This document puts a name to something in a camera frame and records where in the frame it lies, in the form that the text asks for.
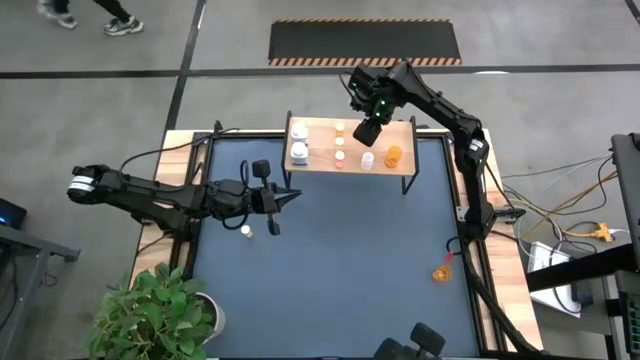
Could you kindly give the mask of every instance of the small bottle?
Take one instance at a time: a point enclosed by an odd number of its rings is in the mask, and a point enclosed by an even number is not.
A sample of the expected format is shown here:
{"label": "small bottle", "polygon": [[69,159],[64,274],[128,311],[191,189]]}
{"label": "small bottle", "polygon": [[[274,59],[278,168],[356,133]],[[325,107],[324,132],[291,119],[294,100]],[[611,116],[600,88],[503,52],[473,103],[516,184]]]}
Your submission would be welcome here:
{"label": "small bottle", "polygon": [[336,123],[336,136],[342,137],[344,135],[344,123]]}
{"label": "small bottle", "polygon": [[294,142],[307,144],[309,139],[309,129],[303,121],[298,121],[291,126],[291,138]]}
{"label": "small bottle", "polygon": [[395,168],[398,166],[398,162],[402,157],[402,149],[398,146],[392,146],[387,150],[387,158],[384,160],[384,164],[387,165],[388,168]]}
{"label": "small bottle", "polygon": [[247,239],[251,239],[253,237],[253,231],[251,231],[249,225],[242,225],[242,227],[240,228],[240,232],[242,233],[242,235],[246,236]]}
{"label": "small bottle", "polygon": [[304,166],[309,163],[309,148],[303,142],[294,142],[291,145],[291,162],[293,165]]}
{"label": "small bottle", "polygon": [[344,146],[344,138],[337,137],[336,138],[336,150],[342,151],[342,147]]}
{"label": "small bottle", "polygon": [[373,168],[373,159],[374,156],[370,152],[362,154],[362,161],[360,162],[362,170],[371,170]]}

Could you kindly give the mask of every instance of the gray floor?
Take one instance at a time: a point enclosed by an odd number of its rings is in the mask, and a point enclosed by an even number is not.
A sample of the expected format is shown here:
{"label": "gray floor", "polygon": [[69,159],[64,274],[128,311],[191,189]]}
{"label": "gray floor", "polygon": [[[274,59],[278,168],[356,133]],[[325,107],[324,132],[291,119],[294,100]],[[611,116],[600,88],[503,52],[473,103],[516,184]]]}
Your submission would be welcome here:
{"label": "gray floor", "polygon": [[[100,34],[102,11],[72,1],[80,27],[60,29],[35,13],[35,1],[0,3],[0,72],[178,69],[195,0],[126,1],[146,23],[142,34]],[[452,19],[464,65],[640,63],[640,27],[622,0],[209,0],[192,68],[266,67],[269,25],[282,17],[446,17]],[[425,81],[477,115],[491,130],[503,175],[536,171],[606,154],[614,133],[638,130],[640,75],[563,73],[431,75]],[[60,280],[42,295],[21,347],[24,359],[85,355],[80,339],[105,286],[129,271],[140,227],[107,206],[69,202],[74,165],[117,166],[160,144],[175,79],[0,80],[0,197],[29,210],[26,230],[82,248],[80,261],[51,264]],[[359,117],[336,77],[190,79],[178,129],[280,128],[287,110],[308,116]],[[407,106],[398,117],[416,114]],[[156,159],[132,164],[153,174]],[[506,181],[543,206],[595,183],[596,167],[577,171],[543,192],[562,172]],[[626,227],[617,183],[595,212],[559,219]],[[596,205],[600,195],[581,207]],[[534,221],[527,215],[524,228]],[[551,243],[549,229],[532,237]],[[620,235],[613,245],[628,242]],[[561,355],[603,358],[604,341],[554,327],[560,313],[539,319],[545,347]]]}

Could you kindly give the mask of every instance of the wooden shelf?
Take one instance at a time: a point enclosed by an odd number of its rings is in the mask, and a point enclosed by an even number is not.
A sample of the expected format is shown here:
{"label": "wooden shelf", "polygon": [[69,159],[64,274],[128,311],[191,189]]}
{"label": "wooden shelf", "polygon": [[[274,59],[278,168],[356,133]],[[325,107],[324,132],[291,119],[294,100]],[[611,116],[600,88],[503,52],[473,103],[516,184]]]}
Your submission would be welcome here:
{"label": "wooden shelf", "polygon": [[[367,147],[353,138],[353,131],[362,121],[361,119],[336,119],[336,118],[312,118],[312,117],[292,117],[289,120],[287,134],[290,134],[294,123],[303,121],[309,129],[309,163],[305,166],[293,165],[291,160],[291,136],[285,140],[284,167],[288,172],[332,172],[345,174],[376,174],[376,175],[397,175],[413,176],[416,173],[415,161],[415,137],[413,124],[409,121],[392,121],[384,126],[382,133],[372,147]],[[342,151],[345,154],[343,167],[336,168],[336,123],[344,124],[344,146]],[[395,168],[389,168],[384,164],[387,150],[391,146],[398,146],[402,149],[402,158]],[[363,170],[360,166],[362,155],[365,152],[372,153],[374,158],[373,168]]]}

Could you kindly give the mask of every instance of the person's leg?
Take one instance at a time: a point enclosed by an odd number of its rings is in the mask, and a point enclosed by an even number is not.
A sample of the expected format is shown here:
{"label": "person's leg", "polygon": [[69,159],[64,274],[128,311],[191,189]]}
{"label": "person's leg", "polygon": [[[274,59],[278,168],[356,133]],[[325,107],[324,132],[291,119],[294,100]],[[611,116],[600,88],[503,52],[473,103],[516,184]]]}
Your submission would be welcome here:
{"label": "person's leg", "polygon": [[115,16],[104,26],[104,33],[110,36],[135,34],[142,31],[144,24],[126,12],[118,0],[94,0],[96,4]]}
{"label": "person's leg", "polygon": [[38,12],[54,19],[60,26],[73,30],[78,22],[69,13],[69,0],[38,0]]}

